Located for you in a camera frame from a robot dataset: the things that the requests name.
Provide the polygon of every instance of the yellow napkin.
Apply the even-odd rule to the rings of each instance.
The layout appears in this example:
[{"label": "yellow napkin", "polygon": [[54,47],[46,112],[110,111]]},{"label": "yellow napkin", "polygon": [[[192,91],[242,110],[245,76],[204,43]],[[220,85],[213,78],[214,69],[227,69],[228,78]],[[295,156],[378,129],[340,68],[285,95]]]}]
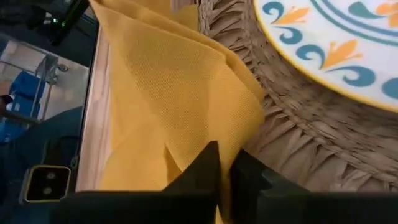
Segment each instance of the yellow napkin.
[{"label": "yellow napkin", "polygon": [[111,44],[111,147],[103,190],[162,190],[218,141],[228,171],[263,122],[261,87],[237,55],[199,34],[197,11],[166,0],[91,0]]}]

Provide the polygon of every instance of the rattan placemat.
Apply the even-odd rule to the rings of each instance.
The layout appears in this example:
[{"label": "rattan placemat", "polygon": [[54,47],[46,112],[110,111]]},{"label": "rattan placemat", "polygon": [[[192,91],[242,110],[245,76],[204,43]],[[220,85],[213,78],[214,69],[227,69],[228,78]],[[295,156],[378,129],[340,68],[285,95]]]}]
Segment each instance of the rattan placemat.
[{"label": "rattan placemat", "polygon": [[397,190],[398,114],[341,96],[291,66],[261,31],[252,0],[202,0],[199,21],[265,89],[265,122],[248,152],[310,190]]}]

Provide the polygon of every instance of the decorative plate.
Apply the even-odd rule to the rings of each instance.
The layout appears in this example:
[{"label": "decorative plate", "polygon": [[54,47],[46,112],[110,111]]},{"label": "decorative plate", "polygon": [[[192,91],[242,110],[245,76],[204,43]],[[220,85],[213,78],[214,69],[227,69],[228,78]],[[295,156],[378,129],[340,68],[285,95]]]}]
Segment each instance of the decorative plate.
[{"label": "decorative plate", "polygon": [[398,112],[398,0],[254,0],[286,60],[355,100]]}]

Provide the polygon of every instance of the person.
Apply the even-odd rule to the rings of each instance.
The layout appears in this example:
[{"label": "person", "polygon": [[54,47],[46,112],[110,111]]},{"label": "person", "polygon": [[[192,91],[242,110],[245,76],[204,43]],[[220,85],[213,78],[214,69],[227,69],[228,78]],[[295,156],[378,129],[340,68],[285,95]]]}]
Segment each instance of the person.
[{"label": "person", "polygon": [[28,125],[39,124],[39,120],[35,118],[30,118],[22,114],[7,110],[7,105],[14,102],[11,95],[1,95],[0,96],[0,118],[7,118],[14,122]]},{"label": "person", "polygon": [[0,108],[7,108],[7,105],[14,102],[14,99],[10,95],[0,96]]}]

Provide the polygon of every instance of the blue pattern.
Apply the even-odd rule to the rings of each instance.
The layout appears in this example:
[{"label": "blue pattern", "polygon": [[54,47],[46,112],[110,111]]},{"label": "blue pattern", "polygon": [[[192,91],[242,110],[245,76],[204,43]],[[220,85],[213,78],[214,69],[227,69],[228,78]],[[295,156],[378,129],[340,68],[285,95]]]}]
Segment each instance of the blue pattern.
[{"label": "blue pattern", "polygon": [[357,35],[358,37],[362,37],[366,40],[371,40],[380,44],[386,44],[386,45],[391,45],[391,46],[398,46],[398,42],[394,42],[394,41],[390,41],[390,40],[382,40],[379,39],[377,37],[372,37],[363,33],[360,33],[358,31],[352,30],[342,24],[340,24],[339,22],[337,22],[336,20],[334,20],[332,17],[330,17],[327,13],[325,13],[322,8],[319,6],[319,4],[317,3],[318,0],[311,0],[311,3],[313,4],[313,6],[315,7],[315,9],[325,18],[327,19],[329,22],[333,23],[335,26],[349,32],[350,34],[353,35]]},{"label": "blue pattern", "polygon": [[310,58],[307,56],[308,53],[316,53],[317,55],[319,55],[319,57],[321,58],[321,64],[319,66],[319,69],[321,69],[323,63],[325,63],[325,58],[326,58],[325,51],[315,44],[303,45],[303,46],[299,47],[296,51],[296,55],[299,58],[301,58],[303,60],[313,60],[313,58]]},{"label": "blue pattern", "polygon": [[358,27],[362,27],[364,29],[377,32],[379,34],[384,34],[384,35],[389,35],[392,37],[398,37],[398,32],[394,32],[392,30],[387,30],[387,29],[380,29],[378,27],[370,26],[367,25],[361,21],[357,21],[356,19],[351,18],[350,16],[347,16],[346,14],[342,13],[340,10],[338,10],[332,3],[329,2],[329,0],[322,0],[322,2],[325,4],[325,6],[330,9],[333,13],[335,13],[338,17],[344,19],[345,21],[348,21]]},{"label": "blue pattern", "polygon": [[278,17],[272,21],[275,22],[277,21],[283,14],[284,14],[284,6],[280,2],[269,2],[265,5],[263,5],[262,10],[267,14],[267,15],[272,15],[271,10],[276,9],[278,11]]},{"label": "blue pattern", "polygon": [[383,84],[381,90],[387,96],[398,99],[398,78],[391,78]]},{"label": "blue pattern", "polygon": [[[335,21],[333,18],[331,18],[327,13],[322,11],[321,7],[317,3],[317,0],[310,0],[310,1],[312,2],[314,7],[317,9],[317,11],[320,14],[322,14],[326,19],[328,19],[334,25],[342,28],[343,30],[345,30],[351,34],[357,35],[359,37],[362,37],[364,39],[372,40],[372,41],[379,42],[382,44],[398,46],[398,42],[382,40],[382,39],[378,39],[375,37],[371,37],[371,36],[362,34],[360,32],[356,32],[354,30],[351,30],[350,28],[347,28],[347,27],[341,25],[340,23]],[[325,4],[329,3],[328,0],[321,0],[321,1],[324,2]],[[273,15],[273,13],[271,13],[272,9],[276,9],[278,12],[278,15],[277,15],[277,18],[271,22],[271,24],[273,24],[275,21],[277,21],[278,19],[281,18],[281,16],[284,13],[284,6],[279,2],[269,2],[265,5],[263,5],[263,7],[262,7],[262,10],[268,15]],[[361,2],[356,2],[356,3],[352,4],[349,7],[349,11],[353,15],[363,17],[363,18],[365,18],[365,17],[366,18],[379,18],[380,17],[378,15],[375,15],[375,14],[372,14],[371,12],[369,12]],[[284,26],[275,26],[275,28],[284,29],[291,33],[290,37],[287,37],[286,33],[283,33],[279,36],[280,41],[282,41],[285,44],[289,44],[289,45],[298,44],[303,39],[302,32],[296,28],[284,27]],[[318,55],[318,59],[320,60],[319,69],[321,70],[322,66],[326,60],[325,51],[321,47],[319,47],[315,44],[306,44],[306,45],[300,46],[296,50],[296,56],[298,58],[301,58],[302,60],[316,60],[316,58],[309,57],[308,56],[309,53],[315,53]],[[349,71],[355,72],[358,75],[358,77],[355,79],[350,79],[346,75],[343,76],[343,81],[351,86],[365,87],[365,86],[372,85],[376,81],[376,74],[374,73],[374,71],[372,71],[369,68],[357,66],[357,65],[337,67],[337,68],[333,68],[331,70],[327,70],[326,72],[329,73],[329,72],[335,72],[335,71],[341,71],[341,70],[349,70]],[[392,78],[392,79],[388,80],[387,82],[385,82],[382,86],[382,92],[391,98],[398,99],[398,78]]]},{"label": "blue pattern", "polygon": [[286,37],[286,34],[281,34],[279,36],[280,41],[285,44],[298,44],[303,39],[303,34],[296,28],[292,27],[281,27],[277,26],[277,28],[288,30],[292,33],[291,37]]},{"label": "blue pattern", "polygon": [[332,69],[327,72],[333,72],[339,70],[351,70],[358,74],[358,78],[354,80],[347,78],[347,76],[343,77],[344,82],[352,86],[356,87],[369,86],[372,85],[374,81],[376,81],[376,75],[374,74],[374,72],[362,66],[346,66],[346,67]]},{"label": "blue pattern", "polygon": [[369,12],[369,10],[362,2],[356,2],[350,5],[348,7],[348,12],[354,16],[362,17],[365,19],[380,19],[384,17]]}]

